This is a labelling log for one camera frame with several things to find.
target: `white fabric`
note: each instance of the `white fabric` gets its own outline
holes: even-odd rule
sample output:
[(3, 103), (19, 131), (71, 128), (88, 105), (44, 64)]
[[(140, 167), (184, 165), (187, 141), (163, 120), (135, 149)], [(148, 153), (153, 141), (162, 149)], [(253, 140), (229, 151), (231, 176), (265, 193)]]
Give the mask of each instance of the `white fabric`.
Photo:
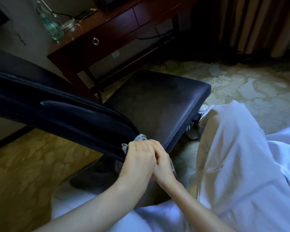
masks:
[[(243, 104), (211, 106), (189, 192), (236, 231), (290, 231), (290, 128), (266, 136)], [(53, 219), (94, 197), (68, 183), (54, 193)], [(130, 212), (109, 231), (190, 231), (172, 201)]]

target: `curtain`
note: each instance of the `curtain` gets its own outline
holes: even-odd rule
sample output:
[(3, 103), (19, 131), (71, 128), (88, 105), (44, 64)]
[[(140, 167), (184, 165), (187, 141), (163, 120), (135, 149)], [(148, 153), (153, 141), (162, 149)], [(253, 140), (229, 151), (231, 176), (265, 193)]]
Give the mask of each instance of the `curtain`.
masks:
[(251, 54), (268, 48), (281, 57), (290, 46), (290, 0), (211, 0), (212, 37), (218, 46)]

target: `hand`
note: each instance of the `hand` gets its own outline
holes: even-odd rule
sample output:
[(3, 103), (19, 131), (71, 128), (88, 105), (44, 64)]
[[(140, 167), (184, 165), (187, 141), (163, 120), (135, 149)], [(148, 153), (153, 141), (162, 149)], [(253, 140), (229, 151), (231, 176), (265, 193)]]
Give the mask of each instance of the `hand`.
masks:
[(167, 192), (167, 188), (177, 182), (172, 171), (170, 156), (158, 141), (146, 140), (145, 142), (153, 147), (157, 158), (157, 165), (153, 174), (154, 179)]
[(155, 150), (145, 141), (129, 143), (128, 153), (117, 181), (138, 193), (146, 191), (148, 182), (156, 166)]

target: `desk drawer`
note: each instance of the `desk drawer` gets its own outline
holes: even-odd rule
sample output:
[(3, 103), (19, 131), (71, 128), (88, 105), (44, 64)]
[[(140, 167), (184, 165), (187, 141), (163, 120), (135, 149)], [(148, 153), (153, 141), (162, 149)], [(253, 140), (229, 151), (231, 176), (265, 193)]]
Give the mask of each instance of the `desk drawer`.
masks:
[(168, 11), (180, 5), (180, 0), (143, 0), (133, 7), (139, 26), (158, 19)]
[(120, 39), (138, 27), (134, 11), (130, 9), (76, 39), (70, 48), (70, 57), (89, 67), (120, 48), (117, 47)]

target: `drawer pull ring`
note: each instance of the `drawer pull ring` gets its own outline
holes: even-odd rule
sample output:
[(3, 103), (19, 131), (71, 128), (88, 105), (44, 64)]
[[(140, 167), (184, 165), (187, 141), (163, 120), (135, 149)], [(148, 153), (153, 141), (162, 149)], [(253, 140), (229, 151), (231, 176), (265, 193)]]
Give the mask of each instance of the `drawer pull ring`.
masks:
[(93, 38), (92, 42), (95, 44), (95, 45), (98, 45), (99, 44), (99, 40), (97, 38)]

